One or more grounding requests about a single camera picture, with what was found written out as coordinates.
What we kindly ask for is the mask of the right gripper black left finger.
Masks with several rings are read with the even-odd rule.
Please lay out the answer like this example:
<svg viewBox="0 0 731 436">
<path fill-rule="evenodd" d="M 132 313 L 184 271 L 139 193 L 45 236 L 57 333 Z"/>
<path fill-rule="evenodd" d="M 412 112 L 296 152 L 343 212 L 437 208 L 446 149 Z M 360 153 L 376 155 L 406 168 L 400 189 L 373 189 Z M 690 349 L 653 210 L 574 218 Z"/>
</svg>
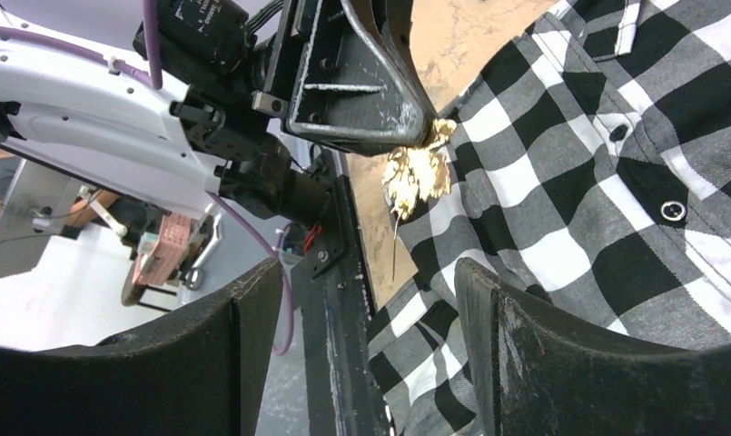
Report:
<svg viewBox="0 0 731 436">
<path fill-rule="evenodd" d="M 0 435 L 254 434 L 282 273 L 267 259 L 94 346 L 0 348 Z"/>
</svg>

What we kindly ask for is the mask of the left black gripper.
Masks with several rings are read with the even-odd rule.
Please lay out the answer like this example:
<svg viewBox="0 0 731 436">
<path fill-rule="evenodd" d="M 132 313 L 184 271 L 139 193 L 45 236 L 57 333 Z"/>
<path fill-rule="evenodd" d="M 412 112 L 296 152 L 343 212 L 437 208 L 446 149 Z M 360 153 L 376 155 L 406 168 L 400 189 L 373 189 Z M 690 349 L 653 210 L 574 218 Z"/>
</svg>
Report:
<svg viewBox="0 0 731 436">
<path fill-rule="evenodd" d="M 171 102 L 186 142 L 222 159 L 212 193 L 261 219 L 319 223 L 330 194 L 268 132 L 284 100 L 264 93 L 275 40 L 257 30 L 284 3 L 249 15 L 232 1 L 145 1 L 134 50 L 154 84 L 187 85 Z M 283 128 L 345 153 L 386 154 L 420 145 L 437 112 L 410 52 L 411 1 L 317 1 L 301 48 Z"/>
</svg>

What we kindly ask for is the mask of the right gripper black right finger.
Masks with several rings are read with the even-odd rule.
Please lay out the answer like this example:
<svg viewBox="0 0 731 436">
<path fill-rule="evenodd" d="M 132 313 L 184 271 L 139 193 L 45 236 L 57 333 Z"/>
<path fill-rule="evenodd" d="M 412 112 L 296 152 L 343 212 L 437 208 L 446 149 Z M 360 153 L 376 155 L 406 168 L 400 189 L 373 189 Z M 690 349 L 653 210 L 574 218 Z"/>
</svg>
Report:
<svg viewBox="0 0 731 436">
<path fill-rule="evenodd" d="M 731 345 L 694 352 L 585 322 L 455 266 L 459 318 L 488 435 L 731 435 Z"/>
</svg>

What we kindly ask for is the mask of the gold glitter brooch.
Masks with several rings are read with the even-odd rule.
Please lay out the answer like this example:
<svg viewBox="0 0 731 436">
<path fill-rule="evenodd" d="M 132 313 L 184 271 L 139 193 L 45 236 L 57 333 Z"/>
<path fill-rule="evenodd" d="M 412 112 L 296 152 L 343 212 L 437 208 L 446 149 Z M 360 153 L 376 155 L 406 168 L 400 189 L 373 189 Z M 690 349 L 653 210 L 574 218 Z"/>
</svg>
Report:
<svg viewBox="0 0 731 436">
<path fill-rule="evenodd" d="M 400 146 L 388 153 L 381 183 L 390 199 L 395 223 L 407 221 L 420 202 L 451 193 L 447 145 L 458 124 L 435 119 L 423 143 Z"/>
</svg>

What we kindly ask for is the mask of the black white plaid shirt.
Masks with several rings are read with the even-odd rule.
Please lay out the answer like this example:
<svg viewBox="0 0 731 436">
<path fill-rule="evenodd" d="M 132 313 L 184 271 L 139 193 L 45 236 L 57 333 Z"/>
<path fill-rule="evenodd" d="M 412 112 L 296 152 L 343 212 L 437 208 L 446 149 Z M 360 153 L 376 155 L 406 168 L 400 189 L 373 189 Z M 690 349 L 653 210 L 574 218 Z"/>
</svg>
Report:
<svg viewBox="0 0 731 436">
<path fill-rule="evenodd" d="M 559 1 L 456 104 L 451 191 L 369 328 L 399 435 L 480 435 L 455 266 L 613 332 L 731 343 L 731 1 Z"/>
</svg>

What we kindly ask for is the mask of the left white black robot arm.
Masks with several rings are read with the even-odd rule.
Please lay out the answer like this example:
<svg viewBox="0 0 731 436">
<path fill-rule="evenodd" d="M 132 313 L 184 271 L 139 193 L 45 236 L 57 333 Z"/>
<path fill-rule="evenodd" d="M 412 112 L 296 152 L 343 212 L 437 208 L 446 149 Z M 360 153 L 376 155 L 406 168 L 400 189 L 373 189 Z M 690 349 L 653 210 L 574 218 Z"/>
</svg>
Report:
<svg viewBox="0 0 731 436">
<path fill-rule="evenodd" d="M 436 111 L 409 1 L 0 1 L 0 147 L 192 213 L 203 196 L 318 221 L 330 191 L 269 129 L 362 156 Z"/>
</svg>

